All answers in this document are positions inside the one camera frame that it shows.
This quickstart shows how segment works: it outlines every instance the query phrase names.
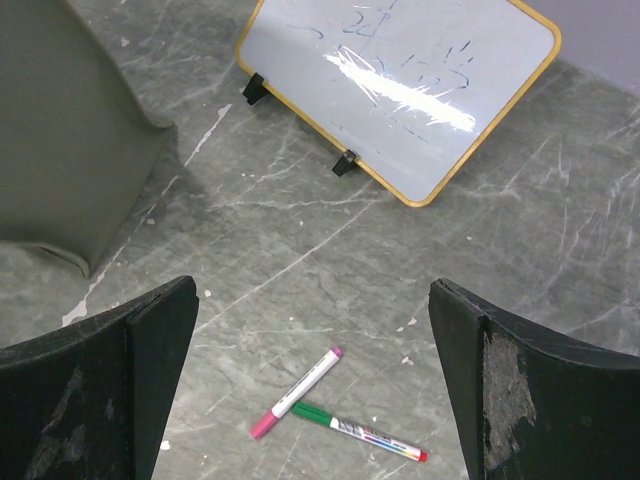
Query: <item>green marker cap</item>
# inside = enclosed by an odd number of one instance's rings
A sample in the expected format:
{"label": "green marker cap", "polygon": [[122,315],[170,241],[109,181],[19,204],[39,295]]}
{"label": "green marker cap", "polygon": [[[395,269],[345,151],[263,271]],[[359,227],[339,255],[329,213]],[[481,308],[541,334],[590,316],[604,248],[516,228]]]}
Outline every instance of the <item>green marker cap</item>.
{"label": "green marker cap", "polygon": [[331,419],[333,418],[324,410],[320,410],[319,408],[312,407],[311,405],[307,405],[302,402],[296,402],[291,409],[291,413],[326,427],[331,424]]}

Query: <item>black plastic clip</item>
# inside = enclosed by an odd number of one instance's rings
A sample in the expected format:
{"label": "black plastic clip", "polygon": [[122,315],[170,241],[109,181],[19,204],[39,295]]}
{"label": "black plastic clip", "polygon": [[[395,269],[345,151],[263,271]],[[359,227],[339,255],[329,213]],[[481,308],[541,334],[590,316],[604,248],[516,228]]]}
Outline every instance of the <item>black plastic clip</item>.
{"label": "black plastic clip", "polygon": [[358,154],[352,150],[347,150],[342,154],[338,162],[333,166],[332,171],[339,177],[356,168],[356,158]]}
{"label": "black plastic clip", "polygon": [[262,97],[269,95],[269,90],[262,85],[263,82],[264,78],[260,74],[254,73],[249,83],[247,83],[242,94],[247,98],[249,105],[255,105]]}

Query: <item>whiteboard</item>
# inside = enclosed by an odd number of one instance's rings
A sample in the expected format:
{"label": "whiteboard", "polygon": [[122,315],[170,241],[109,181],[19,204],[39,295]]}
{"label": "whiteboard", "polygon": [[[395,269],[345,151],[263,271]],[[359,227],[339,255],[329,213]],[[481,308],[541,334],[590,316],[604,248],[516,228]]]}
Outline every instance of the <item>whiteboard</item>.
{"label": "whiteboard", "polygon": [[560,49],[508,0],[261,0],[239,65],[403,202],[428,204]]}

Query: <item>marble-patterned floor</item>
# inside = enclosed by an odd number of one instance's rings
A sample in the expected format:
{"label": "marble-patterned floor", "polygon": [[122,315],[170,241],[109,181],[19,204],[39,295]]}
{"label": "marble-patterned floor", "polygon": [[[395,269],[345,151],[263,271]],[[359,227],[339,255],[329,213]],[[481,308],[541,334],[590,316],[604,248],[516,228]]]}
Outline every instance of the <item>marble-patterned floor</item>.
{"label": "marble-patterned floor", "polygon": [[[276,100],[246,104],[233,50],[253,0],[74,5],[178,145],[94,278],[0,247],[0,346],[192,275],[200,314],[154,478],[467,478],[429,326],[438,277],[640,353],[638,99],[555,63],[416,210],[362,172],[335,177],[336,151]],[[336,344],[343,360],[308,399],[424,447],[426,464],[291,415],[251,439]]]}

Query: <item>marker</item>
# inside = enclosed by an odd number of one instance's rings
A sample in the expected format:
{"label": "marker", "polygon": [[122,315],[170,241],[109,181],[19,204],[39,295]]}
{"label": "marker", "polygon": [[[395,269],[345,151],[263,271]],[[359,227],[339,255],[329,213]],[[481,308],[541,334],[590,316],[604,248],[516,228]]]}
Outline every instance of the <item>marker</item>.
{"label": "marker", "polygon": [[406,443],[393,440],[379,433],[373,432],[367,427],[362,427],[353,423],[345,422],[339,418],[333,417],[327,412],[320,410],[319,408],[312,407],[302,402],[297,402],[291,412],[312,422],[319,423],[325,427],[329,427],[333,430],[337,430],[342,433],[346,433],[358,440],[376,445],[391,452],[402,455],[403,457],[410,458],[416,462],[426,462],[428,455],[427,452],[423,452],[419,448],[412,447]]}
{"label": "marker", "polygon": [[338,360],[342,357],[342,350],[339,347],[333,347],[327,354],[320,359],[314,367],[309,370],[298,382],[291,387],[291,390],[269,410],[262,420],[256,423],[251,429],[251,436],[256,440],[267,433],[278,423],[278,420],[289,411],[289,409],[300,400],[305,393],[311,390],[324,375],[331,370]]}

